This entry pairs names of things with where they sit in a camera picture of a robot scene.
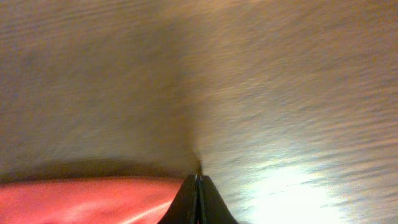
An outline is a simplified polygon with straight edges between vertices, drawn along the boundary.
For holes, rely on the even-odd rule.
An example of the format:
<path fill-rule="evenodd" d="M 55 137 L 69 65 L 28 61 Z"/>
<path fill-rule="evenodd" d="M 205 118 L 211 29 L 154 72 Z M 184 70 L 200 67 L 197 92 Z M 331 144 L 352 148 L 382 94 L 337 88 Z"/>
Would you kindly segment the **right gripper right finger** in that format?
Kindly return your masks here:
<path fill-rule="evenodd" d="M 238 224 L 208 176 L 198 179 L 198 223 Z"/>

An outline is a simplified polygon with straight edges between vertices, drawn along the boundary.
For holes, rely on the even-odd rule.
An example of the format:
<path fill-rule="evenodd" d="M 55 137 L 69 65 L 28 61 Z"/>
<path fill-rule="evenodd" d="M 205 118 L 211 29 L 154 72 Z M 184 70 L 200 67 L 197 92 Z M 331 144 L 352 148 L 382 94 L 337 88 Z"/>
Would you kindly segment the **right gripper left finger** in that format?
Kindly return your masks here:
<path fill-rule="evenodd" d="M 189 175 L 158 224 L 197 224 L 197 176 Z"/>

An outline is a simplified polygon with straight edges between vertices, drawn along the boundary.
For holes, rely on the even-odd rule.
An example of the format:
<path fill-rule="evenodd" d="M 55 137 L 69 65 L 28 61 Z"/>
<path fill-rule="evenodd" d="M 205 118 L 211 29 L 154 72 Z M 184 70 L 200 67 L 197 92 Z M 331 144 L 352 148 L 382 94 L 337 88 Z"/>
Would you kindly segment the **salmon red t-shirt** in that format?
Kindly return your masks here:
<path fill-rule="evenodd" d="M 6 184 L 1 186 L 1 223 L 157 223 L 182 182 L 118 177 Z"/>

